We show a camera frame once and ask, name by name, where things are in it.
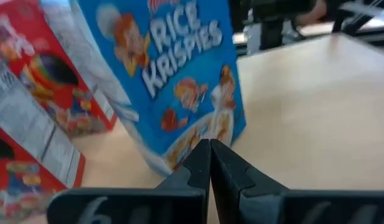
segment cereal bowl illustration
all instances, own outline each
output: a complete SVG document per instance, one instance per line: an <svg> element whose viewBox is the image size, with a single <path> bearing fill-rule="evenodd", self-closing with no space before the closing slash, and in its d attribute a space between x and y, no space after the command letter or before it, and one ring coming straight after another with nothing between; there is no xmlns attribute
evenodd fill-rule
<svg viewBox="0 0 384 224"><path fill-rule="evenodd" d="M101 33L115 42L116 58L123 63L128 75L133 77L138 67L149 63L149 34L141 34L131 13L121 15L111 4L99 7L96 19Z"/></svg>
<svg viewBox="0 0 384 224"><path fill-rule="evenodd" d="M227 146L230 146L233 136L233 111L222 110L217 113L216 124L213 124L212 138L218 139Z"/></svg>
<svg viewBox="0 0 384 224"><path fill-rule="evenodd" d="M211 138L214 112L206 114L195 124L184 131L170 146L164 155L167 165L172 170L177 170L182 161L192 152L201 139Z"/></svg>

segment white table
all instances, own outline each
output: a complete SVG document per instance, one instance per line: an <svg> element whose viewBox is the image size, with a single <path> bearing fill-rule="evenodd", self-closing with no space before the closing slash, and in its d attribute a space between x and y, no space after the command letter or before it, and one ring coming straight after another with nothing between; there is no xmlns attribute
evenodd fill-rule
<svg viewBox="0 0 384 224"><path fill-rule="evenodd" d="M384 53L335 35L241 58L238 68L239 155L293 189L384 189ZM120 124L74 143L87 157L84 186L162 180ZM213 198L208 223L218 223Z"/></svg>

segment cartoon character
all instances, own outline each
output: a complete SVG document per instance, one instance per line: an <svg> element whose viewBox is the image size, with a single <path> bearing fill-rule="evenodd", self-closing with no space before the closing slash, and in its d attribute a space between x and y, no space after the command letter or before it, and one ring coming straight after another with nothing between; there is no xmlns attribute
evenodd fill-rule
<svg viewBox="0 0 384 224"><path fill-rule="evenodd" d="M174 95L181 103L183 109L196 113L200 102L205 98L207 90L207 84L198 86L193 78L187 77L175 86ZM161 128L165 131L174 131L186 126L188 121L188 116L178 120L175 109L168 108L162 116Z"/></svg>
<svg viewBox="0 0 384 224"><path fill-rule="evenodd" d="M196 112L199 103L204 100L207 90L207 84L198 86L193 78L187 77L175 86L174 95L182 103L184 109Z"/></svg>
<svg viewBox="0 0 384 224"><path fill-rule="evenodd" d="M15 48L13 48L13 41L10 40L10 33L4 26L0 26L0 55L6 60L17 60L19 56Z"/></svg>
<svg viewBox="0 0 384 224"><path fill-rule="evenodd" d="M53 103L56 91L61 91L65 86L78 86L78 77L74 71L63 60L51 54L36 55L23 67L20 80L44 107ZM78 95L73 93L73 107L74 110L83 111L78 105Z"/></svg>
<svg viewBox="0 0 384 224"><path fill-rule="evenodd" d="M15 160L13 148L0 139L0 167L6 169L9 181L0 189L0 219L22 219L36 208L45 206L42 199L49 200L53 194L43 192L38 175L39 166L33 162Z"/></svg>
<svg viewBox="0 0 384 224"><path fill-rule="evenodd" d="M73 105L70 108L70 112L73 116L78 114L90 115L91 111L91 94L89 92L84 93L80 89L73 90Z"/></svg>
<svg viewBox="0 0 384 224"><path fill-rule="evenodd" d="M146 67L149 63L150 35L141 35L132 14L124 14L116 21L114 35L115 55L124 64L128 75L133 77L138 65Z"/></svg>
<svg viewBox="0 0 384 224"><path fill-rule="evenodd" d="M235 109L236 103L233 98L233 93L235 92L236 83L229 65L224 65L222 67L219 85L225 107Z"/></svg>

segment cereal box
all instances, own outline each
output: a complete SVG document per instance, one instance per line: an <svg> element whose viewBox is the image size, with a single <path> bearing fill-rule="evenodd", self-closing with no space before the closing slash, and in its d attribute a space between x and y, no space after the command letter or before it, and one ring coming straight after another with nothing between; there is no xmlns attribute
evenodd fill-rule
<svg viewBox="0 0 384 224"><path fill-rule="evenodd" d="M155 170L177 169L202 138L229 145L240 135L246 121L226 1L73 5L115 74L108 80L126 94L111 104Z"/></svg>
<svg viewBox="0 0 384 224"><path fill-rule="evenodd" d="M0 61L0 221L44 213L54 193L80 186L84 165L84 156Z"/></svg>
<svg viewBox="0 0 384 224"><path fill-rule="evenodd" d="M79 74L86 71L68 58L37 0L0 2L0 56L69 136L114 126L106 97Z"/></svg>

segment black plastic part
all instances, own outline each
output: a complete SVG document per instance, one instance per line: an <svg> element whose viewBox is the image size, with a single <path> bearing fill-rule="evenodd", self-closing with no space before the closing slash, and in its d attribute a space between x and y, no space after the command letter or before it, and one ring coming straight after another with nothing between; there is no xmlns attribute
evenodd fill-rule
<svg viewBox="0 0 384 224"><path fill-rule="evenodd" d="M313 5L307 0L252 0L255 22L283 21L309 12Z"/></svg>
<svg viewBox="0 0 384 224"><path fill-rule="evenodd" d="M211 145L208 139L202 139L185 159L182 165L157 186L157 189L195 187L210 189Z"/></svg>
<svg viewBox="0 0 384 224"><path fill-rule="evenodd" d="M384 224L384 192L293 190L283 202L284 224Z"/></svg>
<svg viewBox="0 0 384 224"><path fill-rule="evenodd" d="M352 36L354 36L354 37L366 37L366 36L372 36L372 35L384 37L384 27L373 27L373 28L366 28L366 29L358 30Z"/></svg>
<svg viewBox="0 0 384 224"><path fill-rule="evenodd" d="M384 9L384 0L376 0L370 4L371 7L379 7ZM344 28L343 32L346 34L354 34L357 32L363 25L365 25L370 19L373 19L372 16L357 14L354 19L349 22Z"/></svg>
<svg viewBox="0 0 384 224"><path fill-rule="evenodd" d="M73 189L56 196L50 224L204 223L205 192L199 189Z"/></svg>
<svg viewBox="0 0 384 224"><path fill-rule="evenodd" d="M211 140L211 147L211 180L221 224L245 223L239 208L242 194L245 198L260 197L287 190L220 141Z"/></svg>
<svg viewBox="0 0 384 224"><path fill-rule="evenodd" d="M261 24L260 50L280 47L283 44L283 21L270 21Z"/></svg>
<svg viewBox="0 0 384 224"><path fill-rule="evenodd" d="M0 139L0 159L15 159L12 147L2 139Z"/></svg>
<svg viewBox="0 0 384 224"><path fill-rule="evenodd" d="M206 224L211 145L201 140L155 189L75 189L49 205L50 224Z"/></svg>

